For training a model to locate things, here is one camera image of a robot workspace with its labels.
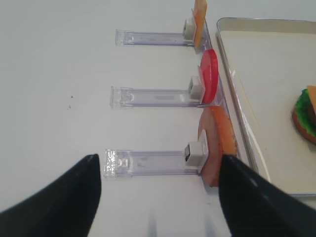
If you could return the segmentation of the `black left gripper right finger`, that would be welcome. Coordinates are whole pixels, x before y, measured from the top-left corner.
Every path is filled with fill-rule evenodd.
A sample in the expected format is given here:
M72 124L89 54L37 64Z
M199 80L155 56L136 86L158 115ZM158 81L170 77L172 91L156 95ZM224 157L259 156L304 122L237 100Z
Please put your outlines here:
M234 237L314 237L316 211L284 193L238 158L223 155L219 199Z

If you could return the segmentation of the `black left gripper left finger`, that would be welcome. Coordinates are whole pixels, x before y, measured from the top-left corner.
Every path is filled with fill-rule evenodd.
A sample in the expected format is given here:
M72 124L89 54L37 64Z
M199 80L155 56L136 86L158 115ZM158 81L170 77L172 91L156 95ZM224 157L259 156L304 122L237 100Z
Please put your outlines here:
M87 155L54 182L0 213L2 237L86 237L101 197L100 161Z

